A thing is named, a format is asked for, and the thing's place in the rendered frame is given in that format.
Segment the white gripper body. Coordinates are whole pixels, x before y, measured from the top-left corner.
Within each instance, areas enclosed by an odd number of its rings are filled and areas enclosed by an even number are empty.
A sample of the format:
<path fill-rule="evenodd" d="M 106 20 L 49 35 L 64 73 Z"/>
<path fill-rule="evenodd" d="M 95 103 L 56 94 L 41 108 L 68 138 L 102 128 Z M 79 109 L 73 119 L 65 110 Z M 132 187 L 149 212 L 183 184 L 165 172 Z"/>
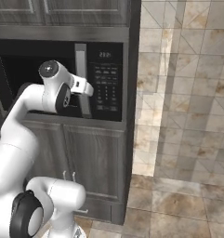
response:
<path fill-rule="evenodd" d="M 93 96 L 94 93 L 94 88 L 92 85 L 90 85 L 87 80 L 83 77 L 80 78 L 80 89 L 81 89 L 81 93 L 83 95 L 87 95 L 89 97 Z"/>

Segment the black microwave oven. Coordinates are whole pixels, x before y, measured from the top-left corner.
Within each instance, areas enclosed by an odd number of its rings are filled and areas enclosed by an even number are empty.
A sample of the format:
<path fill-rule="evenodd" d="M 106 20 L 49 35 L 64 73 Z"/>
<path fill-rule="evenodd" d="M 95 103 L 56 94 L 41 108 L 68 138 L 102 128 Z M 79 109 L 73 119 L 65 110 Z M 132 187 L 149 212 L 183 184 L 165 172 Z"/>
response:
<path fill-rule="evenodd" d="M 26 83 L 43 83 L 39 67 L 56 60 L 76 74 L 76 44 L 86 44 L 86 79 L 94 88 L 89 99 L 93 119 L 121 121 L 123 45 L 72 41 L 0 39 L 0 100 L 6 111 Z"/>

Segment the dark grey lower cupboard door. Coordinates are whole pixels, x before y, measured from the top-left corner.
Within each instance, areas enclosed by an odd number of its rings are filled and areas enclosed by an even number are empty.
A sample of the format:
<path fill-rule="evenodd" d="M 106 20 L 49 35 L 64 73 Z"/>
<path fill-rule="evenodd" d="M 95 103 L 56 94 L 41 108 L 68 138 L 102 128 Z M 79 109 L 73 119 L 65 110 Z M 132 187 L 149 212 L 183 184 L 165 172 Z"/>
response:
<path fill-rule="evenodd" d="M 90 197 L 121 201 L 124 187 L 125 130 L 64 126 L 75 180 Z"/>
<path fill-rule="evenodd" d="M 26 180 L 34 177 L 64 179 L 63 172 L 68 170 L 68 161 L 61 125 L 29 121 L 23 124 L 37 136 L 39 142 L 39 154 Z"/>

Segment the dark grey cupboard door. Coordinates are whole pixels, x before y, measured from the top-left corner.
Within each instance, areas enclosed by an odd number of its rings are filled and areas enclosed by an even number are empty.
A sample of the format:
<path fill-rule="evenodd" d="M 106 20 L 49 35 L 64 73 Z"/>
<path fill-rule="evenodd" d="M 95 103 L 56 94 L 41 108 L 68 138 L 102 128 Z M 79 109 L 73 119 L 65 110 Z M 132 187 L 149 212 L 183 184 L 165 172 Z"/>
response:
<path fill-rule="evenodd" d="M 75 180 L 90 197 L 121 201 L 124 187 L 125 130 L 64 126 Z"/>
<path fill-rule="evenodd" d="M 45 19 L 61 26 L 126 26 L 129 0 L 44 0 Z"/>
<path fill-rule="evenodd" d="M 39 0 L 0 0 L 0 25 L 41 25 Z"/>
<path fill-rule="evenodd" d="M 39 142 L 39 154 L 26 180 L 34 177 L 64 179 L 63 172 L 68 170 L 68 161 L 61 125 L 29 121 L 23 124 L 37 136 Z"/>

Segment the black microwave door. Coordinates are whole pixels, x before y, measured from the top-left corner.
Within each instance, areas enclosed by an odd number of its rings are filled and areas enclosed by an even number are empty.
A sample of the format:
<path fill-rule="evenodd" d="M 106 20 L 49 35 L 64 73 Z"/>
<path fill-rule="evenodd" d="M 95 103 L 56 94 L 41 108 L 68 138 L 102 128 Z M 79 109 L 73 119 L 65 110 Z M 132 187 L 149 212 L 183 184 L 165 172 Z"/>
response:
<path fill-rule="evenodd" d="M 0 102 L 9 112 L 21 94 L 28 114 L 89 118 L 93 86 L 86 77 L 86 45 L 0 39 Z"/>

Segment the dark grey upper cupboard door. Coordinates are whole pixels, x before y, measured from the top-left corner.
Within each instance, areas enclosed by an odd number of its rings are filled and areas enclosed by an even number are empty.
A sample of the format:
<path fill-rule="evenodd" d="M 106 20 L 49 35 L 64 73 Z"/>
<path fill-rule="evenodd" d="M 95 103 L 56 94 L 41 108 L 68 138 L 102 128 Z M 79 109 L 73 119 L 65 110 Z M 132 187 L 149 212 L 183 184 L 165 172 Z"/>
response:
<path fill-rule="evenodd" d="M 126 26 L 129 0 L 44 0 L 45 19 L 61 26 Z"/>
<path fill-rule="evenodd" d="M 0 0 L 0 25 L 41 25 L 39 0 Z"/>

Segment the tall dark grey cabinet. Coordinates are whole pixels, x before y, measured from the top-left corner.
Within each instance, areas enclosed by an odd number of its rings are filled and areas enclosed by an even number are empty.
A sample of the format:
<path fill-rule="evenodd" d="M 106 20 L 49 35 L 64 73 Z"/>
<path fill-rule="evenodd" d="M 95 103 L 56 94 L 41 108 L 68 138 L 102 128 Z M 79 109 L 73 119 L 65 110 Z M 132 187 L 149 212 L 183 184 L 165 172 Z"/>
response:
<path fill-rule="evenodd" d="M 125 130 L 124 151 L 124 187 L 121 201 L 97 199 L 111 205 L 111 220 L 106 221 L 121 225 L 125 221 L 125 212 L 129 194 L 130 180 L 133 164 L 133 143 L 135 126 L 136 93 L 138 79 L 138 45 L 140 26 L 141 0 L 129 0 L 130 10 L 126 26 L 61 26 L 46 23 L 44 0 L 39 0 L 44 22 L 41 25 L 0 25 L 0 39 L 9 40 L 41 40 L 41 41 L 72 41 L 75 43 L 121 43 L 123 45 L 123 91 L 122 91 L 122 120 L 108 121 L 78 117 L 56 117 L 40 114 L 27 114 L 24 121 L 40 122 L 47 124 L 60 124 L 64 136 L 64 126 L 90 126 Z M 7 112 L 3 110 L 0 102 L 0 127 Z M 72 163 L 69 160 L 68 149 L 65 142 L 68 161 L 66 171 L 67 180 L 72 180 Z"/>

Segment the dark grey drawer front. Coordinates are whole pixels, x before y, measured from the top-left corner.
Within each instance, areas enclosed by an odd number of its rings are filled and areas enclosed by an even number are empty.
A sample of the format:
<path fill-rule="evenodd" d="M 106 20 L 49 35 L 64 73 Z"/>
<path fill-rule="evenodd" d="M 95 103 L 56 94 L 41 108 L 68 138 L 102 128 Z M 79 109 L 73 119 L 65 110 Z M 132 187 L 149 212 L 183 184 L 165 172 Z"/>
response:
<path fill-rule="evenodd" d="M 79 214 L 76 213 L 76 215 L 98 219 L 98 220 L 105 220 L 110 221 L 111 220 L 111 205 L 97 199 L 91 199 L 87 198 L 84 205 L 79 208 L 78 210 L 87 210 L 87 214 Z"/>

